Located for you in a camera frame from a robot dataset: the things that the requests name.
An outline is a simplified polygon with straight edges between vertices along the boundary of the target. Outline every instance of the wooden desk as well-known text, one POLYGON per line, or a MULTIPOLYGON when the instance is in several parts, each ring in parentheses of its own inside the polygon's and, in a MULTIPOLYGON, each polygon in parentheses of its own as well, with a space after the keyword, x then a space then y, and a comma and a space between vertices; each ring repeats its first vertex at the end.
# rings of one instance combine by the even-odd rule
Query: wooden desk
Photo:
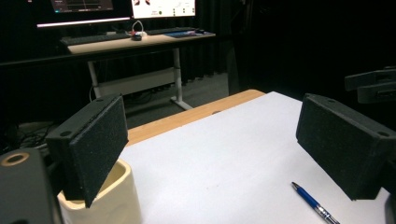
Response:
POLYGON ((168 132, 172 129, 181 127, 198 119, 203 119, 212 115, 213 113, 217 113, 233 106, 240 105, 244 102, 250 101, 262 95, 264 95, 264 93, 261 91, 243 91, 235 95, 217 100, 215 102, 201 105, 195 107, 194 109, 183 111, 173 116, 169 116, 164 119, 159 119, 151 123, 132 128, 128 131, 129 142, 127 144, 127 147, 132 144, 146 140, 150 137, 156 136, 160 133, 168 132))
POLYGON ((67 64, 67 63, 82 63, 87 61, 98 61, 111 58, 122 58, 128 55, 137 55, 148 50, 159 51, 166 49, 174 49, 181 47, 190 47, 199 44, 208 44, 222 41, 230 41, 233 39, 232 35, 217 36, 212 35, 207 38, 186 38, 178 42, 163 42, 161 45, 150 45, 143 48, 118 48, 109 50, 89 51, 78 54, 63 54, 58 56, 50 56, 44 58, 33 58, 21 61, 9 61, 0 63, 0 72, 10 69, 21 69, 38 66, 48 66, 49 64, 67 64))
MULTIPOLYGON (((83 44, 76 46, 69 46, 68 49, 72 54, 84 54, 101 51, 110 51, 118 49, 146 49, 145 53, 155 52, 151 48, 154 46, 164 46, 168 44, 182 44, 186 41, 194 39, 207 39, 216 36, 215 34, 205 33, 204 35, 188 36, 181 38, 174 38, 168 35, 143 35, 141 41, 133 41, 131 39, 120 39, 112 40, 91 44, 83 44)), ((150 72, 135 77, 126 77, 113 81, 99 83, 97 80, 94 61, 88 61, 88 67, 90 69, 92 86, 96 97, 112 93, 129 94, 137 91, 143 91, 150 88, 155 88, 161 85, 175 83, 177 92, 171 100, 179 105, 180 107, 188 110, 192 107, 183 102, 182 88, 181 88, 181 71, 180 71, 180 59, 179 59, 179 48, 173 47, 174 65, 171 68, 166 68, 160 71, 150 72)))

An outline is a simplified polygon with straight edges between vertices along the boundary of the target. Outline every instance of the black foam block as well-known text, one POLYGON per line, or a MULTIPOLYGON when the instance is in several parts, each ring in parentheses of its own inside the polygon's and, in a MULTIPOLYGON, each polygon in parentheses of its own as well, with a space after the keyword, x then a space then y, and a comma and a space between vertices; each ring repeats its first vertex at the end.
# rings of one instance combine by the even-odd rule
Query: black foam block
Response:
POLYGON ((396 132, 315 94, 304 97, 296 137, 351 200, 376 197, 380 173, 396 150, 396 132))
POLYGON ((128 142, 123 101, 109 95, 91 102, 47 137, 49 152, 62 163, 67 200, 90 207, 128 142))

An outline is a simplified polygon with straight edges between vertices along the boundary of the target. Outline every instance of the floor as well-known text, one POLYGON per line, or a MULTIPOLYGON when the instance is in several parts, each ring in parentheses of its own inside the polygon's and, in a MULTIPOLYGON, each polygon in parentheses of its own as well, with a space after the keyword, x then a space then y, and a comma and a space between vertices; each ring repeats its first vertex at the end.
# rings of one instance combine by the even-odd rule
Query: floor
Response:
MULTIPOLYGON (((215 74, 196 78, 182 88, 183 101, 192 107, 204 105, 228 96, 227 74, 215 74)), ((184 111, 172 103, 170 98, 175 96, 174 85, 156 91, 124 96, 125 115, 128 129, 166 118, 184 111)), ((2 144, 0 155, 18 147, 46 147, 45 136, 57 125, 52 122, 35 122, 20 125, 11 133, 15 135, 12 142, 2 144)))
MULTIPOLYGON (((128 129, 182 112, 181 107, 170 101, 175 93, 175 87, 172 85, 162 90, 144 92, 139 96, 125 96, 128 129)), ((183 101, 192 107, 226 96, 228 96, 228 78, 225 73, 196 78, 183 86, 183 101)))

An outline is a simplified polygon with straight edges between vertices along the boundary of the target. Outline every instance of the white cable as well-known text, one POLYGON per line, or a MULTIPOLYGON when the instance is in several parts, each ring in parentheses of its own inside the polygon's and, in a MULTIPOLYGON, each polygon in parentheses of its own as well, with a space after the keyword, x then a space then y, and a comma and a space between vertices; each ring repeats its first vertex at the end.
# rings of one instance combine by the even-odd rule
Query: white cable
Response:
POLYGON ((92 89, 93 89, 93 85, 91 85, 90 92, 88 93, 88 96, 90 97, 90 102, 92 102, 92 98, 91 98, 92 89))
POLYGON ((145 28, 143 27, 143 23, 141 21, 136 21, 133 25, 132 25, 132 31, 134 31, 134 26, 137 24, 140 24, 140 26, 142 26, 142 36, 143 36, 143 32, 145 31, 145 28))

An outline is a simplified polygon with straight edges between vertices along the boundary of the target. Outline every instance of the desk leg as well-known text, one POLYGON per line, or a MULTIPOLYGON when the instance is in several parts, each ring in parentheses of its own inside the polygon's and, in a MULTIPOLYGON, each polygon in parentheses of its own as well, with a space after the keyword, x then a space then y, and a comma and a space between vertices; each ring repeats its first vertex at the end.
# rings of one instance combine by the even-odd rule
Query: desk leg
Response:
POLYGON ((93 66, 92 61, 88 62, 88 67, 90 68, 93 91, 95 92, 96 98, 99 98, 99 97, 101 97, 100 92, 99 92, 99 84, 98 84, 98 79, 97 79, 96 73, 95 73, 95 67, 93 66))
POLYGON ((185 110, 192 109, 192 106, 186 104, 183 101, 183 93, 181 90, 179 50, 173 49, 173 54, 174 54, 174 76, 175 76, 176 96, 172 97, 171 100, 185 110))

